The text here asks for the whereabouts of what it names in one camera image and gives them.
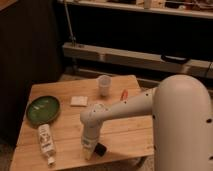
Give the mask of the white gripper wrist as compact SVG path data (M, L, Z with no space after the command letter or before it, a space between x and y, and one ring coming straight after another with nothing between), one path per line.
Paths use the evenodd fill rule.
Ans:
M86 160L91 159L94 153L94 148L97 145L98 141L99 141L98 137L95 137L95 138L86 137L86 136L81 137L81 144L84 147L83 155Z

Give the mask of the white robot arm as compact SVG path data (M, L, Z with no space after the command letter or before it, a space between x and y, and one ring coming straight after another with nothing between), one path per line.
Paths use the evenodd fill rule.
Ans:
M81 143L93 152L107 120L150 114L155 171L213 171L213 108L207 88L188 75L110 106L94 104L80 114Z

